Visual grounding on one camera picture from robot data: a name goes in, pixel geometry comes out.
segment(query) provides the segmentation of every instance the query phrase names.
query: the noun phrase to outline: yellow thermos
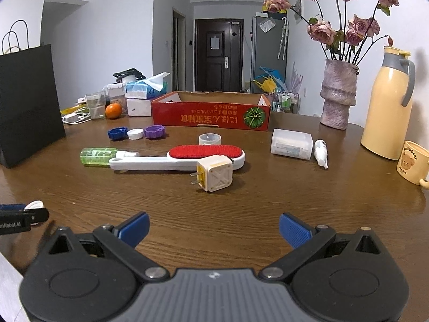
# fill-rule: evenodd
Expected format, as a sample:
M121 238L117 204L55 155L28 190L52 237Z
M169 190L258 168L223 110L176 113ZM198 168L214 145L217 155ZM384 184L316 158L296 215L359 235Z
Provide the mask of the yellow thermos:
M361 140L368 150L391 160L399 160L410 122L416 80L416 67L408 59L410 56L410 52L384 48L384 61L372 88Z

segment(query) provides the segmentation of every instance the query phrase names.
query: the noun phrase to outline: bag handle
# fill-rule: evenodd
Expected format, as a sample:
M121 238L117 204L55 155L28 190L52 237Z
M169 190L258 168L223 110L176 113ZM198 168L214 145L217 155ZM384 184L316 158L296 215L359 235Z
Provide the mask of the bag handle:
M12 26L9 29L9 48L11 48L11 46L10 46L10 32L12 31L13 26L18 22L23 22L25 24L25 29L27 29L27 48L29 48L28 25L27 25L26 21L23 19L18 19L16 22L14 22L12 24Z
M5 54L7 53L7 51L8 51L8 50L10 50L10 49L12 49L12 48L16 47L16 46L13 46L13 47L11 47L11 46L10 46L10 34L11 34L11 33L14 33L14 34L15 34L16 42L17 42L17 44L18 44L18 48L19 48L19 50L21 50L21 47L19 47L18 35L17 35L14 31L8 31L8 32L5 34L5 36L3 36L3 40L1 41L1 53L2 53L3 55L5 55ZM5 52L5 51L4 51L4 48L3 48L3 43L4 43L4 40L5 40L5 38L6 38L6 36L7 36L7 35L9 35L9 49Z
M405 108L409 104L411 96L414 92L414 86L416 83L416 66L409 59L401 59L401 64L410 67L410 77L408 79L407 92L405 92L404 98L402 99L402 106Z

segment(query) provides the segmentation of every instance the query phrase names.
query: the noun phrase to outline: table surface wood grain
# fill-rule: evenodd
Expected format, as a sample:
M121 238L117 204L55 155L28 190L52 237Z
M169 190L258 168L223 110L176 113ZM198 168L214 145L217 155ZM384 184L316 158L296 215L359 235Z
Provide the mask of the table surface wood grain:
M160 140L111 142L107 130L152 124L151 118L99 120L66 127L67 137L17 167L0 169L0 203L42 200L57 226L91 232L117 225L139 211L151 218L149 235L138 250L174 272L196 268L251 267L259 271L291 251L278 232L278 218L291 212L311 225L329 224L337 232L375 229L403 270L410 300L401 321L429 318L429 212L427 191L403 179L396 162L360 145L363 129L338 131L313 117L273 113L269 132L206 127L167 127ZM314 160L270 153L274 128L303 131L327 142L329 169ZM84 167L83 148L112 146L141 156L164 156L178 145L198 144L213 132L223 144L246 152L233 184L215 193L191 185L182 172L116 174ZM8 259L23 270L36 253L43 225L20 234Z

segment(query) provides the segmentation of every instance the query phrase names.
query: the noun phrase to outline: green bottle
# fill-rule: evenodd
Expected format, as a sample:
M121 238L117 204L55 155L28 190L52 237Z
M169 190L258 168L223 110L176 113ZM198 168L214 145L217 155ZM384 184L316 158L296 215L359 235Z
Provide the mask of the green bottle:
M85 148L80 153L81 162L88 166L108 166L111 158L128 157L139 157L139 153L115 148Z

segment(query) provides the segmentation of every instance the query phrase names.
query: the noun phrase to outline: red lint brush pad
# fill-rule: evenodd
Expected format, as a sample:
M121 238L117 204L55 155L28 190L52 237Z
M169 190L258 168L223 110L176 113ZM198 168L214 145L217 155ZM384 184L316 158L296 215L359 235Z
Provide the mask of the red lint brush pad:
M181 145L168 153L170 157L179 159L206 158L213 155L238 158L243 154L243 150L233 145Z

